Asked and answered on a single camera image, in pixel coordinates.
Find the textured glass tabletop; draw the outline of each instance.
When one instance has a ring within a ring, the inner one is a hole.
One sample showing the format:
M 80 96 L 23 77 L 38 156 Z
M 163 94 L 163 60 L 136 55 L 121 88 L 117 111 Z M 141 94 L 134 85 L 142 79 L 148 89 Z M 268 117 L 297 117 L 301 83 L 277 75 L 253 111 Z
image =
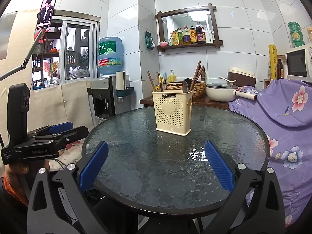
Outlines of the textured glass tabletop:
M 204 106 L 192 107 L 187 136 L 160 132 L 154 107 L 147 107 L 101 123 L 86 139 L 85 152 L 91 153 L 101 140 L 108 143 L 109 154 L 97 179 L 103 192 L 117 195 L 115 199 L 123 198 L 123 203 L 139 209 L 194 211 L 207 205 L 213 208 L 229 194 L 206 159 L 204 142 L 211 140 L 236 163 L 260 170 L 268 159 L 265 139 L 246 117 Z

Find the silver screw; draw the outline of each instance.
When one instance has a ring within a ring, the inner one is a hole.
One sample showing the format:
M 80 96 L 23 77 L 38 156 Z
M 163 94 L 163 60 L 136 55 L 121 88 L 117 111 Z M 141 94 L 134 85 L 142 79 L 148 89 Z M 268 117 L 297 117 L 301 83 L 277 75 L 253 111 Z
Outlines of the silver screw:
M 69 165 L 67 165 L 67 169 L 68 170 L 73 170 L 75 169 L 76 165 L 74 163 L 70 163 Z
M 45 168 L 42 167 L 42 168 L 39 169 L 39 173 L 40 173 L 40 174 L 43 174 L 43 173 L 45 173 L 45 172 L 46 172 L 46 169 L 45 169 Z
M 274 173 L 274 169 L 272 167 L 268 167 L 266 170 L 268 171 L 268 173 Z
M 243 164 L 243 163 L 239 163 L 237 165 L 237 167 L 240 169 L 240 170 L 245 170 L 246 169 L 246 166 Z

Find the smartphone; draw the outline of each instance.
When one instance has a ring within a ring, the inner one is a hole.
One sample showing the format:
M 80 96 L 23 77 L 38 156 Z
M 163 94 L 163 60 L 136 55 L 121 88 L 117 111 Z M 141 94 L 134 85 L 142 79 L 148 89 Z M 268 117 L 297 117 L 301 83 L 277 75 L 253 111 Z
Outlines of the smartphone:
M 51 24 L 51 18 L 56 0 L 43 0 L 38 14 L 37 30 L 47 28 Z

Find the white handle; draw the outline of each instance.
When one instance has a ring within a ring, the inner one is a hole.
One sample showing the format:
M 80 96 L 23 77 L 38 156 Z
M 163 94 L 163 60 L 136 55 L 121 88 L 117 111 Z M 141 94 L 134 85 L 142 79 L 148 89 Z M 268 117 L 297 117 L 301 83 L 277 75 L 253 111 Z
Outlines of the white handle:
M 234 95 L 239 96 L 239 97 L 243 97 L 243 98 L 248 98 L 251 100 L 256 100 L 257 99 L 257 95 L 251 94 L 251 93 L 247 93 L 247 92 L 242 92 L 239 90 L 235 90 L 234 91 Z
M 226 80 L 227 82 L 229 82 L 229 83 L 231 83 L 231 84 L 233 84 L 234 82 L 236 82 L 236 80 L 230 81 L 230 80 L 228 80 L 228 79 L 226 79 L 226 78 L 224 78 L 224 77 L 222 77 L 222 76 L 219 76 L 219 78 L 221 78 L 221 79 L 223 79 L 223 80 Z

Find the heart emblem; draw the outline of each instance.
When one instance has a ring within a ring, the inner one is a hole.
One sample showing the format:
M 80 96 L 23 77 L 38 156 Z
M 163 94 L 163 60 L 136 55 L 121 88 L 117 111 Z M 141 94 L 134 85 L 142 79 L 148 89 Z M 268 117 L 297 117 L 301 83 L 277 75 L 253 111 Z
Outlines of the heart emblem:
M 161 108 L 163 109 L 165 114 L 167 114 L 168 116 L 171 116 L 174 113 L 176 106 L 174 103 L 162 102 Z

